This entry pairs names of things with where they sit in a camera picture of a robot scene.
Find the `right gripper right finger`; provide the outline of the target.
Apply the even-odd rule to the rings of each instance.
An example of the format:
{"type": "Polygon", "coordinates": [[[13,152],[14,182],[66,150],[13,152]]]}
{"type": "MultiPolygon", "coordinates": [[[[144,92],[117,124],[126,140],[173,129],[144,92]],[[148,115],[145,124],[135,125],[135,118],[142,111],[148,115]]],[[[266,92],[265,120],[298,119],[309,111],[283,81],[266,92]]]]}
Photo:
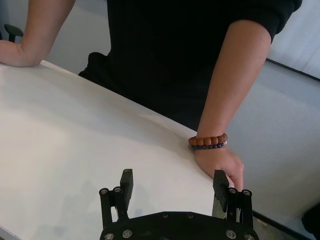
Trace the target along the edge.
{"type": "Polygon", "coordinates": [[[252,223],[252,192],[238,191],[230,187],[223,170],[216,170],[213,176],[214,201],[212,215],[235,223],[252,223]]]}

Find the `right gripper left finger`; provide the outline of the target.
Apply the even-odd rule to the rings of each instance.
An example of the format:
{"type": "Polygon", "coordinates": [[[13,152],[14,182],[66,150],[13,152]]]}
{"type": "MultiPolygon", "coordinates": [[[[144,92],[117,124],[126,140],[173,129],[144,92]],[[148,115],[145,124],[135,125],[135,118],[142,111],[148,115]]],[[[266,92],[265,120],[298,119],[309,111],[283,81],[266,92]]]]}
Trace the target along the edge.
{"type": "Polygon", "coordinates": [[[116,186],[112,190],[109,190],[108,188],[99,190],[102,226],[104,229],[113,223],[112,207],[116,210],[118,222],[129,218],[128,207],[132,196],[133,186],[133,170],[124,169],[119,186],[116,186]]]}

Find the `person's left hand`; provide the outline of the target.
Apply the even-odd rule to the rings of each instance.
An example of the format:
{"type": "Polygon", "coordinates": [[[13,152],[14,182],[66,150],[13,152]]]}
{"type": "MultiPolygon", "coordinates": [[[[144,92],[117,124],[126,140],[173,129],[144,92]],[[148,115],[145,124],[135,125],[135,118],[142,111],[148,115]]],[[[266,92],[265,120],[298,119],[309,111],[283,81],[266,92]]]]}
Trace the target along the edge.
{"type": "Polygon", "coordinates": [[[228,147],[217,149],[196,150],[195,161],[210,177],[214,177],[215,170],[224,171],[229,185],[239,192],[244,187],[244,164],[241,159],[228,147]]]}

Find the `person's right hand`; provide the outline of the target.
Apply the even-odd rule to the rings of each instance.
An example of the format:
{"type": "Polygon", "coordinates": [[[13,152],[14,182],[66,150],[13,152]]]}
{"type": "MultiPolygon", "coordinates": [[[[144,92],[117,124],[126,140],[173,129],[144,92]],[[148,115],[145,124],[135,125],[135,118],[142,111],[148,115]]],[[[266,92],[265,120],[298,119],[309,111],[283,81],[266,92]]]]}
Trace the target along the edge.
{"type": "Polygon", "coordinates": [[[13,67],[29,66],[29,62],[21,46],[7,40],[0,41],[0,62],[13,67]]]}

